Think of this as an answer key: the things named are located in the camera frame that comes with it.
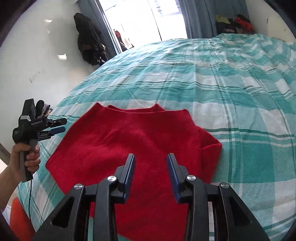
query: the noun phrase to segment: bed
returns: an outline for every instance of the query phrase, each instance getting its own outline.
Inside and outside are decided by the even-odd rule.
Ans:
[[[166,110],[187,109],[195,124],[223,145],[212,182],[228,182],[269,238],[281,240],[296,213],[295,57],[296,43],[260,34],[132,48],[89,75],[50,117],[67,118],[67,132],[95,102],[122,109],[154,103]],[[39,143],[41,164],[30,203],[35,230],[64,196],[45,168],[64,135]],[[30,182],[18,189],[28,213]]]

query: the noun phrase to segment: gray handle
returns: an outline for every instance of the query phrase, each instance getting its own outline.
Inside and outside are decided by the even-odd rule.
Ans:
[[[33,179],[33,174],[25,166],[25,161],[27,160],[27,155],[35,151],[35,146],[37,145],[37,140],[30,140],[25,142],[25,144],[30,145],[31,149],[29,151],[20,152],[20,172],[22,174],[22,182],[25,183]]]

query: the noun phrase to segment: silver screw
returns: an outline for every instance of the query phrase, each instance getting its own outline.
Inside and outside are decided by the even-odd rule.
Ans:
[[[220,184],[222,188],[227,189],[229,188],[229,184],[228,183],[221,183]]]
[[[117,179],[116,176],[108,176],[108,178],[107,178],[107,180],[108,180],[109,182],[114,182],[116,179]]]
[[[83,187],[83,185],[81,183],[77,183],[75,186],[74,186],[74,189],[76,190],[79,190]]]
[[[194,181],[194,180],[196,179],[196,177],[195,177],[194,175],[188,175],[188,176],[187,176],[187,179],[188,179],[189,181]]]

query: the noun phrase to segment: red sweater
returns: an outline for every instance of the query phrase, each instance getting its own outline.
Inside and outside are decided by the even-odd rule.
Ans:
[[[166,157],[206,183],[211,181],[221,143],[192,121],[188,110],[121,110],[96,103],[69,129],[46,163],[60,189],[99,183],[136,156],[130,196],[115,206],[118,234],[133,240],[181,241],[187,205],[173,198]]]

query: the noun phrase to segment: orange fabric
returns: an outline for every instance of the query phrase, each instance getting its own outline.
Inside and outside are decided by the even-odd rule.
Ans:
[[[20,241],[30,241],[35,234],[33,225],[18,198],[12,201],[9,225]]]

